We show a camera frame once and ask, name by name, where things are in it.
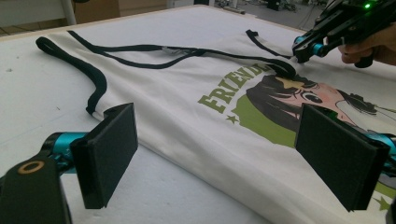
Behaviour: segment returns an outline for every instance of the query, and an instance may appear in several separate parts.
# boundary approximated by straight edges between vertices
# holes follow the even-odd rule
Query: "table surface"
[[[35,40],[65,29],[83,32],[89,38],[94,34],[91,31],[116,33],[122,27],[136,32],[136,41],[141,38],[170,46],[201,44],[251,29],[274,44],[291,48],[293,39],[301,34],[249,16],[194,6],[2,37],[0,175],[35,155],[50,134],[88,132],[98,124],[84,109],[94,90],[91,81],[66,63],[48,60]],[[342,66],[338,58],[337,52],[331,52],[326,61]],[[106,209],[86,210],[76,175],[62,175],[61,179],[74,223],[269,223],[142,146]]]

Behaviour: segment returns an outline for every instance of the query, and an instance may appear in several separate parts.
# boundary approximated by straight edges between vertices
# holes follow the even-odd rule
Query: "fabric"
[[[140,144],[270,221],[383,222],[378,200],[391,202],[389,182],[368,211],[348,213],[293,144],[301,103],[380,133],[396,134],[396,115],[309,80],[314,71],[257,33],[191,48],[101,47],[74,32],[40,37],[37,45],[95,83],[89,113],[103,119],[106,109],[133,102]]]

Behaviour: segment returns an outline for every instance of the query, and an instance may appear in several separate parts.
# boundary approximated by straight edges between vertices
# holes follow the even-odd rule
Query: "person's hand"
[[[374,60],[396,65],[396,22],[367,37],[359,44],[338,47],[344,63],[358,63],[362,57],[374,54]]]

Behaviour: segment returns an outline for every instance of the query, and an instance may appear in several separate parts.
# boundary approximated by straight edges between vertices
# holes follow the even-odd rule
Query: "green star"
[[[233,124],[235,124],[237,121],[239,121],[236,116],[229,116],[227,115],[227,120],[230,120]]]
[[[381,200],[378,199],[374,199],[374,200],[376,200],[380,204],[379,211],[388,210],[390,208],[390,204],[387,203],[382,196],[381,196]]]

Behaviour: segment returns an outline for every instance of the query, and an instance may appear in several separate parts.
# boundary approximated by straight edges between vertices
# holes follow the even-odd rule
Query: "orange ring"
[[[26,170],[26,167],[30,166],[30,165],[34,165],[36,164],[36,166],[32,169]],[[20,175],[29,175],[31,173],[34,173],[38,170],[40,170],[41,168],[43,168],[44,166],[44,162],[43,161],[29,161],[27,163],[25,163],[24,165],[22,165],[19,169],[18,169],[18,173]]]

